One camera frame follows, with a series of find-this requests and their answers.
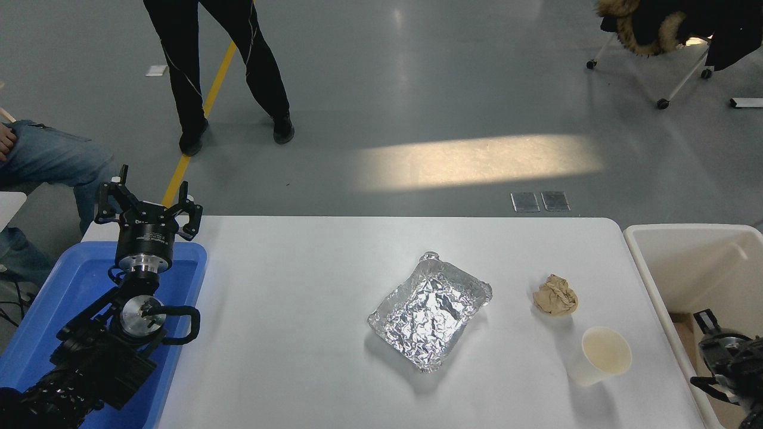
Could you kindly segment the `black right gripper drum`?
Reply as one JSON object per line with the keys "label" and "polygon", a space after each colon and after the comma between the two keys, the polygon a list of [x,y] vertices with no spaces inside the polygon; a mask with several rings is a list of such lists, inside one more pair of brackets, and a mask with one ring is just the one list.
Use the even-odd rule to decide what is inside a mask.
{"label": "black right gripper drum", "polygon": [[741,334],[716,336],[699,342],[705,365],[728,391],[761,391],[762,339]]}

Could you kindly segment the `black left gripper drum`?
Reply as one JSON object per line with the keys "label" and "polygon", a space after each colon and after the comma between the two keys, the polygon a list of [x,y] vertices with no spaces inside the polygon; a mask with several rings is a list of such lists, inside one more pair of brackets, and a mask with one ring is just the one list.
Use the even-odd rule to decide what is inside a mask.
{"label": "black left gripper drum", "polygon": [[154,203],[138,203],[120,215],[116,257],[147,254],[171,259],[179,225],[166,208]]}

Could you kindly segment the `seated person's hand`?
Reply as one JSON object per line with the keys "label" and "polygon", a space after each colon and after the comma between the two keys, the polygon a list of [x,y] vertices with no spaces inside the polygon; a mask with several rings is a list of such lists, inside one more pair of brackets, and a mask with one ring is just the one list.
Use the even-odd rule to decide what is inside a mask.
{"label": "seated person's hand", "polygon": [[1,162],[6,162],[8,160],[8,156],[13,149],[15,143],[17,141],[17,137],[11,128],[4,124],[0,124],[0,160]]}

